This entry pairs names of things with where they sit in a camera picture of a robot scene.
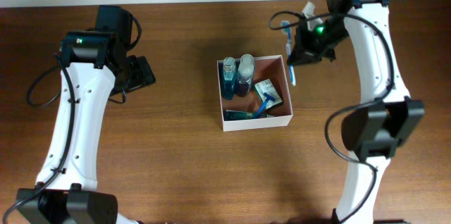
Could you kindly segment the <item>green white small box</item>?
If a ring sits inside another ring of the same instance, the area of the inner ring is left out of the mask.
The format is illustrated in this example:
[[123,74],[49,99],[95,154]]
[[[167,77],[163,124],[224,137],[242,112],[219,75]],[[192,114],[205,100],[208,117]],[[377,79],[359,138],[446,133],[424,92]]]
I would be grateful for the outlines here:
[[256,91],[257,96],[260,98],[262,103],[266,99],[266,97],[264,96],[265,92],[268,92],[273,97],[275,97],[275,99],[276,99],[275,101],[268,102],[266,110],[269,110],[273,107],[283,104],[283,99],[279,95],[277,89],[275,88],[275,86],[273,85],[273,83],[270,79],[263,80],[261,82],[256,83],[254,85],[254,90]]

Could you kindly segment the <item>purple foam pump bottle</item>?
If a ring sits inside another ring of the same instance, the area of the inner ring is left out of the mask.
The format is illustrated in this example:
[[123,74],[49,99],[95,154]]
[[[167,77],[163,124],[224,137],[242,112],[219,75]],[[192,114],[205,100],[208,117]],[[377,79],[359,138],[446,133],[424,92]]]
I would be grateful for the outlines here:
[[255,71],[254,57],[251,54],[244,54],[240,58],[237,69],[235,93],[239,97],[245,97],[252,88]]

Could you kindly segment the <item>blue disposable razor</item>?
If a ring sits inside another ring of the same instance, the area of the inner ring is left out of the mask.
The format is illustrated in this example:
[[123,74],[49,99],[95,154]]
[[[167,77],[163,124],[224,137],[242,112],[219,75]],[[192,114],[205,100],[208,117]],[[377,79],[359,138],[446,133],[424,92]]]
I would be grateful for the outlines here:
[[269,94],[268,92],[264,93],[264,96],[266,97],[266,99],[263,101],[262,105],[260,106],[259,110],[256,112],[256,114],[254,115],[254,118],[259,118],[260,115],[266,110],[267,104],[270,101],[275,101],[275,97],[273,97],[271,94]]

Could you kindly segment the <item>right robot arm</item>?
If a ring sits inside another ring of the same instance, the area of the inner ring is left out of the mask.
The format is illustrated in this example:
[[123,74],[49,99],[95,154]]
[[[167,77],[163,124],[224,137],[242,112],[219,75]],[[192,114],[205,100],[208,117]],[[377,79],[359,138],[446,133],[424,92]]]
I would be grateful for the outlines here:
[[342,142],[348,151],[335,152],[348,163],[345,187],[333,209],[332,223],[373,223],[381,179],[395,152],[425,114],[413,100],[397,67],[389,31],[389,0],[326,0],[328,13],[315,27],[314,16],[299,15],[295,45],[288,65],[335,60],[334,48],[350,38],[360,81],[360,102],[327,119],[343,116]]

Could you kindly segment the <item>teal toothpaste tube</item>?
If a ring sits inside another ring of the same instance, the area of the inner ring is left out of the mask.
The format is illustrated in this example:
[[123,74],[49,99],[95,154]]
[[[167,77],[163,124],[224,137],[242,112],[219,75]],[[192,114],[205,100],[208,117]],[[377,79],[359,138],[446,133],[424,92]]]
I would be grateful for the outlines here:
[[226,109],[224,114],[224,121],[234,121],[234,120],[251,120],[257,118],[272,118],[272,115],[266,113],[252,113],[246,111],[235,111]]

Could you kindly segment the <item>blue white toothbrush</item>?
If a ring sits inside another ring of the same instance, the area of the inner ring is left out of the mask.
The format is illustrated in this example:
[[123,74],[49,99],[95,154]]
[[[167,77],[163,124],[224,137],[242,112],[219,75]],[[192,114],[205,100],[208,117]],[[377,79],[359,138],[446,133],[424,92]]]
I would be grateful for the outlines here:
[[[288,27],[289,24],[290,24],[290,22],[288,20],[282,20],[280,23],[280,26],[283,27],[282,32],[285,35],[287,35],[287,38],[288,38],[286,45],[285,45],[285,50],[286,50],[288,58],[290,58],[291,53],[292,53],[292,33],[291,33],[291,29]],[[295,87],[297,84],[297,81],[296,81],[296,77],[295,77],[294,67],[289,65],[288,70],[289,70],[291,85],[293,87]]]

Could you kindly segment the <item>teal mouthwash bottle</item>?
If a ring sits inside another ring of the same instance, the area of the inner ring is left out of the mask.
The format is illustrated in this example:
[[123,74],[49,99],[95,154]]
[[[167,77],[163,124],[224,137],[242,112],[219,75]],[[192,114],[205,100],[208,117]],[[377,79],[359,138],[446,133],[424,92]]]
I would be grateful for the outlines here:
[[222,70],[222,93],[223,98],[231,100],[235,94],[235,81],[237,75],[236,62],[234,58],[227,57],[223,60]]

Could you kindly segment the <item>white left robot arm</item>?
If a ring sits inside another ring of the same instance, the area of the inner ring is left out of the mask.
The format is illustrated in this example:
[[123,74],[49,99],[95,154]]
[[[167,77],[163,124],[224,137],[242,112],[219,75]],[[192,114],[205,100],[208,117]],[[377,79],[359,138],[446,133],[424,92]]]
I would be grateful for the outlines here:
[[18,211],[29,223],[131,223],[112,194],[97,191],[97,152],[104,111],[116,94],[156,82],[147,59],[129,55],[142,28],[120,6],[98,8],[93,28],[68,32],[55,55],[61,71],[54,132],[35,186],[19,189],[3,215]]

